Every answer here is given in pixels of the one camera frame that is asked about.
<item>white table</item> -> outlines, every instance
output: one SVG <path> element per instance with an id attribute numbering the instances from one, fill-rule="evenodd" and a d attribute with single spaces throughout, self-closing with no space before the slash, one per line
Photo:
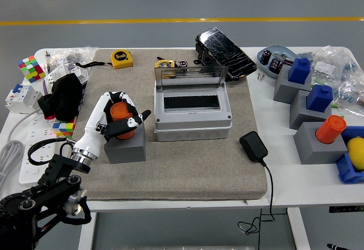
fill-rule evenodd
<path id="1" fill-rule="evenodd" d="M 242 48 L 253 61 L 257 62 L 257 53 L 263 47 Z M 291 47 L 293 52 L 299 54 L 308 52 L 312 47 Z M 45 49 L 38 51 L 35 57 L 38 61 L 45 61 Z M 289 105 L 273 101 L 275 79 L 265 76 L 262 81 L 257 80 L 257 72 L 247 77 L 250 96 L 257 122 L 258 133 L 268 148 L 269 154 L 265 158 L 274 180 L 274 207 L 289 207 L 289 216 L 292 223 L 293 235 L 296 246 L 308 249 L 308 242 L 300 240 L 304 231 L 303 222 L 298 207 L 311 205 L 356 205 L 364 203 L 364 184 L 344 185 L 338 178 L 335 164 L 331 165 L 301 165 L 293 141 L 295 130 L 288 128 Z M 364 120 L 346 111 L 333 109 L 333 114 L 344 115 L 348 125 L 363 125 Z M 6 137 L 16 120 L 18 114 L 10 113 L 0 134 L 1 143 Z M 13 134 L 13 139 L 24 141 L 28 127 L 26 122 Z M 26 189 L 18 182 L 20 164 L 10 173 L 4 185 L 0 198 Z M 250 200 L 248 204 L 241 200 L 232 201 L 91 201 L 88 205 L 93 212 L 112 212 L 120 210 L 150 210 L 150 209 L 191 209 L 191 208 L 249 208 L 267 207 L 270 202 L 270 188 L 260 200 Z M 94 228 L 88 224 L 82 229 L 80 249 L 91 249 Z"/>

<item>yellow tape measure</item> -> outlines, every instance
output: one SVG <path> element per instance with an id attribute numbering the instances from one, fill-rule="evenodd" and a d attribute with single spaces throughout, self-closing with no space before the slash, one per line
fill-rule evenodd
<path id="1" fill-rule="evenodd" d="M 114 69 L 122 69 L 133 66 L 133 59 L 130 52 L 126 50 L 116 50 L 111 55 L 111 63 Z"/>

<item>power adapter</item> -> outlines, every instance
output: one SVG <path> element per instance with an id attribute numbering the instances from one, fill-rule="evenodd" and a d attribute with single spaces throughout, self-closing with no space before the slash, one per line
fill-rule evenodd
<path id="1" fill-rule="evenodd" d="M 257 132 L 252 131 L 245 134 L 239 139 L 239 142 L 252 162 L 266 166 L 263 159 L 268 155 L 268 150 Z"/>

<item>yellow ball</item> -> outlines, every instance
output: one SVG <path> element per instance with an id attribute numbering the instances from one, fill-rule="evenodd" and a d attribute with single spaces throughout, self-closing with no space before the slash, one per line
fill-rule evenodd
<path id="1" fill-rule="evenodd" d="M 354 168 L 358 171 L 364 171 L 364 138 L 353 138 L 346 147 Z"/>

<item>black cloth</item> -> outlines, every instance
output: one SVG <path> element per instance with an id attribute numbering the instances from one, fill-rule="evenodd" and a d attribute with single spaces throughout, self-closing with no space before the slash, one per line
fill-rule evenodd
<path id="1" fill-rule="evenodd" d="M 45 117 L 55 115 L 59 121 L 69 122 L 78 115 L 82 99 L 82 85 L 74 73 L 53 83 L 52 93 L 38 100 Z"/>

